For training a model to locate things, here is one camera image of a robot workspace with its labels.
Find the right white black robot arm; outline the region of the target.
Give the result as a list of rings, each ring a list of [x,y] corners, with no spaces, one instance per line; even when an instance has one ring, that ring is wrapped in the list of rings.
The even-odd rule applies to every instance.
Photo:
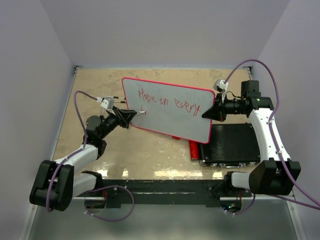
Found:
[[[218,91],[214,105],[202,117],[223,122],[227,115],[246,115],[252,124],[260,155],[259,165],[250,173],[229,171],[224,177],[223,192],[230,197],[241,189],[253,194],[287,196],[297,180],[301,166],[292,161],[283,146],[274,118],[274,106],[270,97],[259,91],[259,82],[247,80],[241,83],[240,99],[227,99],[229,84],[219,79],[214,84]]]

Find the pink framed whiteboard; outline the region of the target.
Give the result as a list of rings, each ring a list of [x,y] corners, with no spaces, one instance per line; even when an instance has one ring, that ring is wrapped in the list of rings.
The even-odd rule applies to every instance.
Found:
[[[127,108],[145,111],[131,124],[140,129],[206,144],[212,120],[202,114],[215,102],[210,89],[124,77],[121,80]]]

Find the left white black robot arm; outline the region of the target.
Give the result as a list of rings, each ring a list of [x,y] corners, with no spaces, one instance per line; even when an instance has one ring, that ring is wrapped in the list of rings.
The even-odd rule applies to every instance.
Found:
[[[116,127],[127,129],[136,115],[135,110],[114,107],[107,117],[89,117],[85,123],[83,143],[77,150],[56,161],[40,163],[29,202],[45,207],[49,212],[63,212],[72,199],[82,193],[99,196],[104,190],[101,174],[93,171],[83,171],[79,176],[75,174],[98,160],[107,146],[105,137]]]

